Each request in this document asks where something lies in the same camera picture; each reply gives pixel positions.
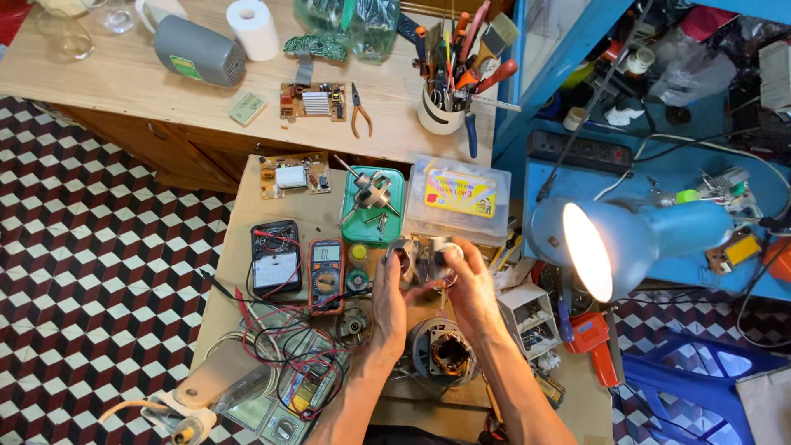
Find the orange pliers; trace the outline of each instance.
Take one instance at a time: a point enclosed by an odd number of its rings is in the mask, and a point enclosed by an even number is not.
[[[351,100],[354,104],[354,114],[351,115],[351,132],[354,133],[354,137],[360,139],[360,135],[357,133],[357,128],[354,127],[354,122],[357,120],[357,111],[360,111],[363,117],[365,117],[365,121],[368,122],[368,137],[373,136],[373,123],[371,122],[370,116],[368,113],[365,112],[365,108],[362,107],[360,104],[360,95],[357,94],[357,87],[354,86],[354,82],[351,82]]]

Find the gray plastic device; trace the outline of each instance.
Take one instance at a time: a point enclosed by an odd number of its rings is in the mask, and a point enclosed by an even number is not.
[[[170,71],[221,86],[234,86],[247,56],[239,44],[175,15],[162,19],[153,47]]]

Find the wooden table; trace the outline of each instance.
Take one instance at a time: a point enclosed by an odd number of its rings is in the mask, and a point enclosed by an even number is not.
[[[231,2],[181,0],[191,21],[233,38],[225,19]],[[305,34],[294,19],[291,0],[267,0],[267,6],[281,44]],[[293,81],[298,67],[295,57],[278,55],[265,62],[248,61],[241,84],[233,88],[213,86],[167,71],[154,54],[153,36],[142,24],[121,36],[105,36],[88,16],[80,22],[90,31],[95,52],[80,62],[59,63],[35,30],[36,14],[33,10],[0,63],[0,93],[398,162],[413,163],[416,155],[432,154],[477,165],[491,163],[494,108],[473,104],[479,140],[476,159],[469,157],[463,127],[447,136],[433,135],[422,128],[415,114],[422,79],[411,65],[414,45],[401,36],[390,58],[379,66],[360,63],[351,54],[345,64],[314,58],[314,82],[346,82],[348,87],[354,82],[357,86],[373,120],[373,137],[366,138],[367,128],[363,128],[363,137],[355,139],[349,122],[300,118],[288,124],[280,120],[279,87],[281,82]],[[441,20],[410,15],[427,27]],[[248,127],[228,118],[228,111],[244,92],[259,94],[268,103]],[[496,86],[484,96],[495,98]]]
[[[340,238],[335,225],[340,219],[343,184],[346,173],[331,171],[333,191],[325,195],[309,195],[290,191],[280,200],[261,200],[258,189],[259,167],[250,157],[237,193],[222,255],[217,265],[217,279],[229,289],[244,287],[251,260],[250,229],[260,223],[293,219],[299,227],[300,243],[307,246],[313,239]],[[303,291],[307,298],[307,274],[303,275]],[[438,314],[436,301],[419,300],[407,314],[408,323],[416,324]],[[453,318],[452,307],[447,307]],[[227,299],[216,288],[209,292],[203,322],[195,348],[191,369],[201,362],[206,350],[223,334],[235,330],[241,313],[236,302]],[[561,367],[553,371],[565,388],[565,401],[558,414],[577,437],[579,443],[607,445],[612,439],[610,394],[599,385],[587,354],[571,354],[557,349]],[[389,382],[382,392],[371,423],[405,424],[423,428],[437,435],[474,442],[482,431],[486,407],[490,405],[486,386],[481,378],[466,386],[453,388],[441,401],[423,400],[430,396],[410,379]]]

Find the blue desk lamp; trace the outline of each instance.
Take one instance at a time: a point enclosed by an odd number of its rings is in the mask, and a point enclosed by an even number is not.
[[[718,247],[732,230],[728,212],[709,201],[656,208],[552,197],[532,212],[526,239],[542,260],[574,266],[591,296],[609,302],[625,298],[659,258]]]

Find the blue cabinet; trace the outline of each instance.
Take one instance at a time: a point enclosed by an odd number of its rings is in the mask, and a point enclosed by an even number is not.
[[[791,24],[791,3],[788,0],[702,0],[697,3]],[[520,70],[512,78],[501,82],[499,99],[519,104],[522,112],[498,110],[492,164],[496,169],[511,172],[512,196],[520,197],[522,194],[526,214],[535,206],[538,187],[551,169],[547,163],[527,159],[527,137],[535,129],[567,132],[558,123],[535,118],[536,113],[631,4],[631,0],[517,0],[513,17],[522,30],[522,36],[504,59],[519,61]],[[686,128],[676,127],[672,133],[704,136],[722,132],[725,101],[725,95],[722,94],[694,104],[691,107],[696,116],[693,122]],[[664,123],[661,122],[664,120],[663,108],[658,106],[652,113],[660,131]],[[583,131],[581,137],[629,145],[635,151],[642,141],[617,132],[603,134]],[[653,150],[645,154],[657,153],[665,146],[671,144],[652,143]],[[691,158],[695,166],[738,165],[748,169],[751,173],[751,189],[766,215],[774,215],[788,196],[783,183],[762,163],[697,147],[686,147],[679,150],[677,156],[668,156],[662,163],[651,167],[655,171],[635,170],[635,178],[628,181],[629,184],[624,182],[621,187],[633,188],[636,192],[645,189],[647,193],[649,187],[645,177],[649,174],[661,176],[659,181],[665,181],[664,187],[668,190],[690,187],[690,181],[699,178],[695,174],[696,169],[691,169],[689,165],[679,168],[679,164],[689,163],[688,159]],[[788,177],[788,169],[783,168],[781,171]],[[553,194],[592,199],[598,191],[617,179],[562,167]],[[523,246],[524,255],[534,256],[526,244]],[[662,260],[652,268],[649,277],[738,292],[744,288],[756,266],[757,260],[753,259],[740,265],[734,272],[718,277],[708,269],[705,256],[699,253]],[[791,283],[780,282],[766,274],[753,293],[791,300]]]

